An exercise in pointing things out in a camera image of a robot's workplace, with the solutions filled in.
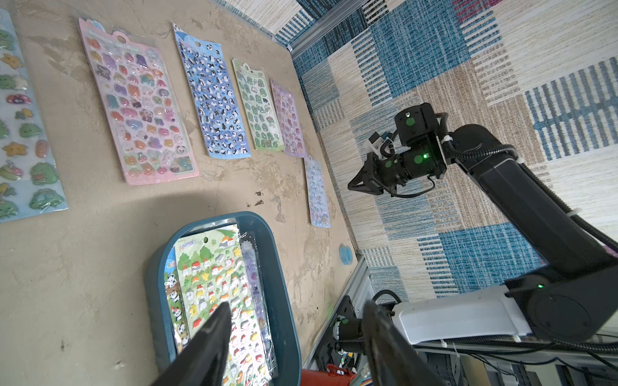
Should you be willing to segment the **panda sticker sheet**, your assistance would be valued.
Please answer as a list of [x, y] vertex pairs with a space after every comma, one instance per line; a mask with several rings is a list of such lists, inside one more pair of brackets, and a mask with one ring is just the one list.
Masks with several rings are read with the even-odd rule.
[[179, 279], [175, 249], [172, 249], [164, 266], [164, 288], [169, 314], [172, 318], [172, 334], [177, 354], [180, 354], [190, 341]]

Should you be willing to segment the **pastel sticker sheet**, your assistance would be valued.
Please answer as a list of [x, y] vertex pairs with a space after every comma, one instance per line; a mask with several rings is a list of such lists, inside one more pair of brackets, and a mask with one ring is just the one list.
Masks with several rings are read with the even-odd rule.
[[318, 228], [331, 228], [328, 196], [320, 163], [310, 156], [304, 158], [310, 222]]

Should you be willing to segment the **blue penguin sticker sheet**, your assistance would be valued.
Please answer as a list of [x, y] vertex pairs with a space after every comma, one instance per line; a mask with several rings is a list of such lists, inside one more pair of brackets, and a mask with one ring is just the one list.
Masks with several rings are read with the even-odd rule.
[[204, 146], [214, 159], [247, 159], [250, 145], [222, 46], [173, 26]]

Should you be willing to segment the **green house sticker sheet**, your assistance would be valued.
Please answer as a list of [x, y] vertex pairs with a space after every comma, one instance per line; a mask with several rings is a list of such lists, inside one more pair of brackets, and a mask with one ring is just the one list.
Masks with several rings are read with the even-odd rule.
[[238, 226], [226, 225], [175, 242], [190, 340], [222, 302], [232, 312], [223, 385], [268, 385], [267, 347], [241, 252]]

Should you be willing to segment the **pink bonbon sticker sheet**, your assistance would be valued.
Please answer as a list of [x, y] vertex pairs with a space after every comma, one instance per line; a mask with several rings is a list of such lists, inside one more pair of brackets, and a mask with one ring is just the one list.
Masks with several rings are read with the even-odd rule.
[[198, 176], [159, 49], [91, 19], [78, 24], [125, 181], [143, 186]]

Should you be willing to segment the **green dinosaur sticker sheet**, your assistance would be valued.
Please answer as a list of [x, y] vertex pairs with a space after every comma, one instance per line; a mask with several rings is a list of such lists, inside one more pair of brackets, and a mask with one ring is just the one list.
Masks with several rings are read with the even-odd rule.
[[18, 36], [1, 9], [1, 222], [67, 208]]

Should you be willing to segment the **pink character sticker sheet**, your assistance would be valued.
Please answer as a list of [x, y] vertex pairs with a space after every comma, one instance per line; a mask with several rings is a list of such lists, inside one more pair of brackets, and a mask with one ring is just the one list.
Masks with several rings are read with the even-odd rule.
[[286, 88], [270, 80], [270, 88], [275, 103], [275, 111], [285, 146], [285, 152], [290, 156], [305, 158], [307, 149], [300, 125], [295, 98]]

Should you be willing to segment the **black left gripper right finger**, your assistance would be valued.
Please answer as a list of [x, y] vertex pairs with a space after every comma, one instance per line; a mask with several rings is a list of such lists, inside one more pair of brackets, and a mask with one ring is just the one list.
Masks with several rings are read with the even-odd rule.
[[384, 307], [366, 302], [361, 326], [373, 384], [443, 384], [397, 330]]

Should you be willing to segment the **teal plastic storage box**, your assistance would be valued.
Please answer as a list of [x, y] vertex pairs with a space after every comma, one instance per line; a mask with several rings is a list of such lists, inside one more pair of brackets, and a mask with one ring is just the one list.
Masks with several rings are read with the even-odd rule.
[[270, 318], [273, 349], [279, 366], [278, 377], [273, 384], [300, 385], [301, 350], [275, 236], [268, 223], [253, 212], [230, 213], [185, 225], [161, 244], [147, 260], [144, 286], [158, 371], [164, 373], [177, 357], [171, 333], [172, 317], [164, 315], [164, 267], [172, 252], [173, 242], [182, 236], [212, 230], [217, 225], [231, 224], [239, 225], [241, 231], [255, 237], [259, 263], [257, 271], [264, 285], [265, 307]]

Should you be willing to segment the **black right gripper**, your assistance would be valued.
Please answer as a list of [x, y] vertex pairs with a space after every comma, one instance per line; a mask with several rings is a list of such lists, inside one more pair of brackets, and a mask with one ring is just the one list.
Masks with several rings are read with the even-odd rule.
[[423, 103], [406, 108], [395, 118], [396, 130], [367, 154], [363, 167], [348, 183], [348, 190], [380, 196], [395, 193], [411, 180], [441, 179], [447, 171], [438, 134], [439, 119], [432, 106]]

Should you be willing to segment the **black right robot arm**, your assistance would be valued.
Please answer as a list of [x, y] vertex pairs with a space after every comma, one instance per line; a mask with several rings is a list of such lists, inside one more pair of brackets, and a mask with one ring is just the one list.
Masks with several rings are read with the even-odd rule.
[[617, 244], [567, 206], [525, 164], [514, 146], [482, 125], [450, 131], [448, 115], [428, 103], [399, 112], [392, 133], [374, 133], [350, 191], [399, 197], [408, 182], [444, 177], [457, 165], [531, 244], [538, 270], [469, 294], [400, 302], [386, 312], [409, 344], [526, 337], [589, 345], [617, 311]]

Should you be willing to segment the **green frog sticker sheet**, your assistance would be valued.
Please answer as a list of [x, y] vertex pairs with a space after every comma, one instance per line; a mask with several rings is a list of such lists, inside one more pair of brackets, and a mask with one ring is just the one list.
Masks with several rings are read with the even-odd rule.
[[232, 64], [254, 146], [259, 151], [284, 151], [275, 104], [265, 73], [251, 69], [237, 58], [233, 58]]

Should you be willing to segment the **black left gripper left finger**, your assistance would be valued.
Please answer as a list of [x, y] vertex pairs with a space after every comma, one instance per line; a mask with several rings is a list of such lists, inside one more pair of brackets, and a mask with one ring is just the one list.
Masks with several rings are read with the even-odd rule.
[[231, 324], [230, 306], [222, 302], [188, 347], [152, 385], [222, 385]]

